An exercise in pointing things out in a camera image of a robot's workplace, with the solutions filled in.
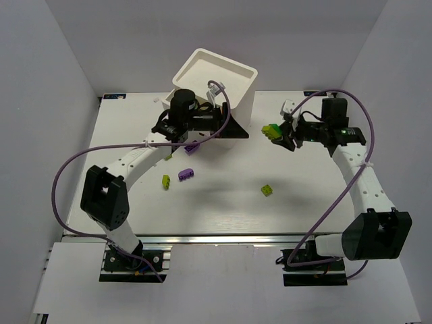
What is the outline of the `white drawer cabinet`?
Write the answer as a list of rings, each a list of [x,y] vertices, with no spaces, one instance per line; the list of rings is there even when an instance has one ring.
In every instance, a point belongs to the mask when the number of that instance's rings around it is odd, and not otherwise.
[[[196,49],[173,77],[173,90],[161,100],[164,109],[169,109],[174,92],[179,89],[192,90],[199,103],[206,101],[218,107],[225,102],[223,87],[228,96],[231,117],[244,130],[250,125],[257,69],[229,59],[203,48]]]

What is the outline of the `green square lego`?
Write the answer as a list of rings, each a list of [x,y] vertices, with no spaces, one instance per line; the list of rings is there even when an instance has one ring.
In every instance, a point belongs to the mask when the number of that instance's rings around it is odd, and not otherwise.
[[[271,135],[272,139],[282,137],[282,132],[281,132],[281,130],[277,124],[270,124],[269,125],[269,134]]]

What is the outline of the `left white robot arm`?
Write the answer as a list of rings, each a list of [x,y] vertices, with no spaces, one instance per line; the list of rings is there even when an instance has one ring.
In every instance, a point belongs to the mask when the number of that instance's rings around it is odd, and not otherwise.
[[[128,192],[150,168],[182,146],[190,145],[191,132],[206,132],[197,141],[202,144],[217,139],[247,139],[247,131],[232,117],[231,105],[224,98],[218,106],[218,95],[226,96],[222,84],[208,83],[208,101],[199,103],[195,93],[179,89],[170,100],[169,109],[159,116],[150,133],[132,150],[105,167],[93,165],[84,181],[80,208],[107,235],[108,242],[131,259],[142,256],[142,242],[133,233],[127,218],[130,212]]]

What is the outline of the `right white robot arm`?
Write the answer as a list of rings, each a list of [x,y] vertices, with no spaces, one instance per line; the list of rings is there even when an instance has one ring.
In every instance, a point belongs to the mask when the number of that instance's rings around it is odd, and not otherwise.
[[[354,207],[354,220],[338,234],[318,235],[312,250],[291,267],[305,267],[347,258],[350,261],[396,259],[407,239],[412,219],[406,211],[397,210],[382,188],[369,160],[372,142],[365,139],[360,128],[351,127],[344,98],[324,98],[321,115],[306,121],[305,112],[289,102],[281,108],[283,123],[269,125],[267,137],[273,144],[294,151],[304,142],[322,144],[337,165]]]

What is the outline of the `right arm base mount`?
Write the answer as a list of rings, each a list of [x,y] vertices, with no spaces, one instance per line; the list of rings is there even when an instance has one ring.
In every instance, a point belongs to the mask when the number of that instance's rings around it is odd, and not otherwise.
[[[319,287],[346,286],[348,280],[343,261],[291,267],[288,257],[293,249],[281,250],[281,255],[275,260],[276,265],[282,266],[283,285],[285,287]]]

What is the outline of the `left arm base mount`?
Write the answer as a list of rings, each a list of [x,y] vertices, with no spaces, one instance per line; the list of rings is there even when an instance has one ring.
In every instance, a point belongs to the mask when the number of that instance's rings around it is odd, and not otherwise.
[[[171,258],[170,246],[144,245],[142,258],[152,265],[162,281],[166,279]],[[112,247],[105,248],[99,281],[138,284],[161,283],[146,262],[122,255]]]

